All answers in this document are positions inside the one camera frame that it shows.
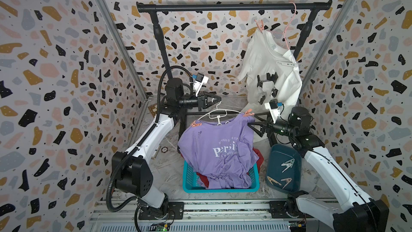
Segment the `white plastic hangers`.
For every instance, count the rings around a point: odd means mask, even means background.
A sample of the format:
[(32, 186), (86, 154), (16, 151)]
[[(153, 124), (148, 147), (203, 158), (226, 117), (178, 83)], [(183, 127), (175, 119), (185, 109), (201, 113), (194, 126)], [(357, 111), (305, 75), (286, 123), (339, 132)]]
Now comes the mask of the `white plastic hangers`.
[(240, 111), (237, 110), (231, 110), (231, 109), (226, 109), (226, 108), (219, 108), (219, 105), (221, 103), (218, 103), (214, 109), (211, 111), (207, 112), (206, 114), (200, 116), (197, 120), (201, 120), (205, 117), (209, 119), (217, 119), (218, 124), (221, 125), (221, 118), (224, 118), (228, 116), (229, 114), (240, 114)]

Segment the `purple garment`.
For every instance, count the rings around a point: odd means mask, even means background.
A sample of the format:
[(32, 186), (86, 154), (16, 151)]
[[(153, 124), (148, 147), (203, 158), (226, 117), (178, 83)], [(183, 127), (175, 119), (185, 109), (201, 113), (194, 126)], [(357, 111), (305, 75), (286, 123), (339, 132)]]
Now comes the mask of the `purple garment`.
[(209, 190), (248, 189), (252, 181), (248, 172), (259, 159), (253, 151), (254, 132), (248, 127), (254, 117), (244, 113), (224, 124), (201, 122), (189, 126), (178, 141), (182, 157), (195, 173), (206, 176)]

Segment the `white printed t-shirt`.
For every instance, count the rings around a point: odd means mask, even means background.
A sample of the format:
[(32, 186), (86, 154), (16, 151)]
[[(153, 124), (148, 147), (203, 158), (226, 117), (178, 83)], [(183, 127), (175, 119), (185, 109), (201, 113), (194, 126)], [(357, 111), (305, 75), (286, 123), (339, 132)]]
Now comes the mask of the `white printed t-shirt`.
[(246, 82), (247, 105), (243, 112), (250, 108), (253, 113), (266, 112), (264, 103), (277, 99), (283, 104), (278, 120), (288, 119), (297, 104), (302, 81), (299, 66), (285, 67), (278, 65), (278, 61), (297, 63), (292, 51), (278, 45), (272, 33), (254, 33), (237, 76), (237, 80)]

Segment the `pink wire hanger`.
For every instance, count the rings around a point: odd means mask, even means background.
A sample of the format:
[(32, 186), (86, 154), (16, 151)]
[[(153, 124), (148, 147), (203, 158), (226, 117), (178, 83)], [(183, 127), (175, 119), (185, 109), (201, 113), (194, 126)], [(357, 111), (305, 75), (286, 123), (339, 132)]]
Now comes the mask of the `pink wire hanger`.
[(271, 33), (274, 33), (274, 34), (281, 34), (281, 35), (283, 36), (283, 39), (284, 39), (284, 42), (285, 42), (285, 45), (286, 45), (287, 49), (288, 49), (288, 50), (291, 50), (291, 46), (289, 46), (289, 43), (288, 43), (288, 39), (287, 39), (286, 34), (287, 34), (287, 32), (288, 32), (288, 29), (289, 29), (289, 26), (290, 26), (291, 22), (295, 19), (295, 16), (296, 16), (296, 13), (297, 13), (297, 5), (296, 5), (296, 3), (294, 3), (294, 2), (289, 2), (289, 3), (292, 4), (292, 5), (294, 6), (294, 8), (291, 10), (292, 16), (291, 16), (291, 18), (286, 22), (285, 28), (284, 28), (283, 32), (282, 32), (282, 33), (276, 32), (276, 31), (270, 31), (270, 32), (271, 32)]

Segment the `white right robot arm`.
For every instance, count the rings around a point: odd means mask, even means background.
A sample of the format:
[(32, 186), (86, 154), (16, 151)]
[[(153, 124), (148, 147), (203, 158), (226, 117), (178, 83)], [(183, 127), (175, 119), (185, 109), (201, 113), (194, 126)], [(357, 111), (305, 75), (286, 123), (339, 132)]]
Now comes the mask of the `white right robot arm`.
[(309, 110), (295, 106), (286, 121), (275, 119), (273, 111), (266, 119), (256, 114), (257, 122), (248, 126), (259, 136), (279, 134), (288, 137), (291, 146), (326, 182), (338, 204), (326, 203), (299, 191), (288, 195), (288, 210), (307, 214), (335, 232), (383, 232), (389, 209), (382, 200), (374, 200), (363, 191), (332, 158), (325, 144), (310, 131)]

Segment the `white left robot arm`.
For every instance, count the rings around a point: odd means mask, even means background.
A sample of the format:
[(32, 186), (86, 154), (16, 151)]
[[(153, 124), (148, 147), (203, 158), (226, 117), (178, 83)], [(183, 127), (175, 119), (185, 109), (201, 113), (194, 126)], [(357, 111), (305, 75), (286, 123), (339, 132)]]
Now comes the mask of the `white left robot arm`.
[(133, 200), (144, 206), (165, 212), (166, 194), (153, 185), (149, 163), (163, 138), (180, 121), (186, 120), (188, 109), (207, 109), (221, 101), (219, 96), (202, 92), (208, 77), (193, 75), (186, 85), (179, 78), (172, 78), (165, 86), (166, 95), (157, 98), (157, 114), (143, 135), (126, 151), (117, 151), (112, 157), (112, 175), (106, 194), (106, 206), (118, 212)]

